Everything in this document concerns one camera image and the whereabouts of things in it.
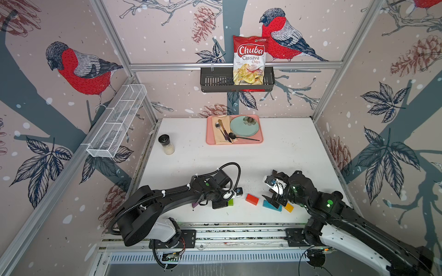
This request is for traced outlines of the red rectangular block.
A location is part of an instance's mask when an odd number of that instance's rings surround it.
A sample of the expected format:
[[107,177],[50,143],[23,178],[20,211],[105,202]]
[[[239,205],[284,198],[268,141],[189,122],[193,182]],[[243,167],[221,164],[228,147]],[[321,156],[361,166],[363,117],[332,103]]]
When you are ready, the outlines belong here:
[[257,206],[258,203],[259,203],[259,198],[256,197],[256,196],[254,196],[254,195],[247,194],[247,196],[246,196],[246,201],[247,201],[248,203],[252,204],[252,205]]

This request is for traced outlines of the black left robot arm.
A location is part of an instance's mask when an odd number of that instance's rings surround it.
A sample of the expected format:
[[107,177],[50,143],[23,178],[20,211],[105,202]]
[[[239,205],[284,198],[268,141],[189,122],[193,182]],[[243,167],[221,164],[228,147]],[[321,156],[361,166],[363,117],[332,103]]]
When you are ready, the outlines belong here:
[[239,178],[233,181],[219,169],[209,174],[193,175],[188,184],[171,189],[152,190],[143,186],[115,211],[107,232],[121,236],[127,247],[146,238],[174,247],[181,239],[181,230],[175,219],[161,216],[186,204],[228,202]]

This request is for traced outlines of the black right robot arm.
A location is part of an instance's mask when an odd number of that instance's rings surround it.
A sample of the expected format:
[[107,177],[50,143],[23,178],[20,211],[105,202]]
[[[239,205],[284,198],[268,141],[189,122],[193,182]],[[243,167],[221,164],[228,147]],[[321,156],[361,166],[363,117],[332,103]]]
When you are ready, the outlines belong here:
[[272,193],[266,200],[275,208],[298,205],[310,215],[302,241],[312,247],[332,247],[352,256],[383,276],[430,276],[433,252],[413,247],[382,231],[343,200],[343,194],[318,191],[301,171],[291,176],[272,171],[263,182]]

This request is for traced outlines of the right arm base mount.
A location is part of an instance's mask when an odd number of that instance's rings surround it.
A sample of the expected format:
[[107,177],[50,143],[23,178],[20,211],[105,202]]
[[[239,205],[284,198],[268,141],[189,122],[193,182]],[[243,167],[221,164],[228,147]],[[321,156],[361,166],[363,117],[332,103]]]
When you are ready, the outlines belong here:
[[323,244],[320,240],[320,235],[305,231],[303,228],[286,228],[285,230],[285,240],[289,247],[321,247],[329,248]]

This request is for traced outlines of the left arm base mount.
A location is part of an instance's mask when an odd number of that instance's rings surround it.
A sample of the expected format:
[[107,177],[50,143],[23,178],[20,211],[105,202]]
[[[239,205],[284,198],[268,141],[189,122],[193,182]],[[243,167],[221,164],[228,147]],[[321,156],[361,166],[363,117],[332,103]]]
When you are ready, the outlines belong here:
[[188,249],[194,248],[196,242],[196,230],[181,230],[178,231],[170,240],[162,242],[160,240],[153,240],[149,242],[149,249],[155,247],[156,249]]

